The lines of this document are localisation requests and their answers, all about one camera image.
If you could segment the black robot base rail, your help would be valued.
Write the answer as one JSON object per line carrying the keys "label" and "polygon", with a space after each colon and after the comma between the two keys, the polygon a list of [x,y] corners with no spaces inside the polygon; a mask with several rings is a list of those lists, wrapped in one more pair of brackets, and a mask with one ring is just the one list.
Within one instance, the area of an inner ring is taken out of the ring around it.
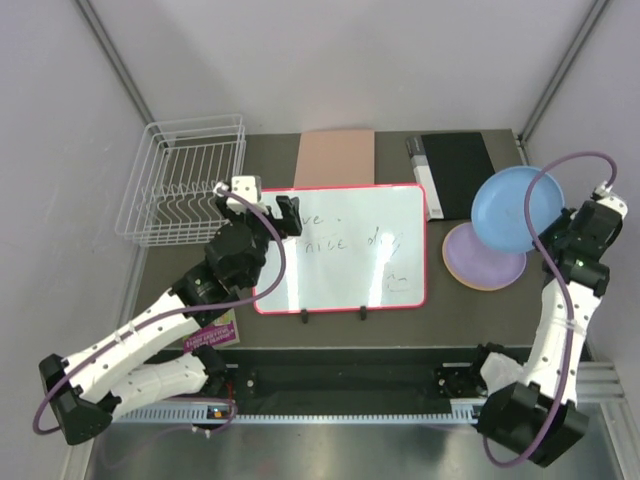
{"label": "black robot base rail", "polygon": [[235,401],[242,414],[436,413],[482,398],[475,348],[226,349],[226,370],[202,398]]}

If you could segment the purple plate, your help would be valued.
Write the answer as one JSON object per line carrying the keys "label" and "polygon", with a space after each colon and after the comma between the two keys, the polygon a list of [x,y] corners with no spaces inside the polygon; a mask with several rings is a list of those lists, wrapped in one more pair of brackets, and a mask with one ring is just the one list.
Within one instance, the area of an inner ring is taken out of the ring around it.
{"label": "purple plate", "polygon": [[524,253],[504,253],[487,247],[470,222],[454,227],[443,244],[454,271],[476,285],[503,289],[516,282],[527,266]]}

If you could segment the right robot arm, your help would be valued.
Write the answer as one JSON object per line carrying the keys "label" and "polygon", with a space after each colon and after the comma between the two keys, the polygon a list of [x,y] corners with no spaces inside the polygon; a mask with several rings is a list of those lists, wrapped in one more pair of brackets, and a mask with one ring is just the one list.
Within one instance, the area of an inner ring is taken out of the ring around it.
{"label": "right robot arm", "polygon": [[606,293],[610,269],[602,263],[628,213],[613,193],[596,193],[579,209],[565,209],[534,240],[544,258],[541,317],[528,359],[497,350],[467,370],[469,388],[487,396],[476,424],[485,443],[547,467],[573,447],[589,424],[577,409],[577,370],[587,329]]}

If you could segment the blue plate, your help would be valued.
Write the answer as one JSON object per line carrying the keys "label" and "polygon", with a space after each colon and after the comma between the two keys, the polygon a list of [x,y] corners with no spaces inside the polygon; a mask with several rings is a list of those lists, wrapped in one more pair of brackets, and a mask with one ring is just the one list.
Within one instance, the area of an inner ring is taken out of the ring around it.
{"label": "blue plate", "polygon": [[[491,176],[478,190],[471,209],[471,221],[480,241],[504,253],[527,253],[534,248],[525,221],[525,194],[539,169],[516,166]],[[555,221],[565,207],[559,183],[549,174],[534,186],[530,217],[540,234]]]}

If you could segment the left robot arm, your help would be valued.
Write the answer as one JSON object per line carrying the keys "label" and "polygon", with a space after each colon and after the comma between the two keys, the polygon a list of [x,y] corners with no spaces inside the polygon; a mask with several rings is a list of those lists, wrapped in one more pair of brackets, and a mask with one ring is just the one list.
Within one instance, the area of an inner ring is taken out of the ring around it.
{"label": "left robot arm", "polygon": [[271,243],[302,232],[297,198],[276,199],[280,217],[257,199],[227,192],[216,206],[227,219],[188,270],[143,313],[106,338],[67,357],[51,354],[39,364],[56,430],[69,445],[101,434],[131,410],[172,396],[216,396],[226,387],[226,366],[211,347],[198,347],[171,362],[149,359],[169,344],[244,304],[239,293],[256,286]]}

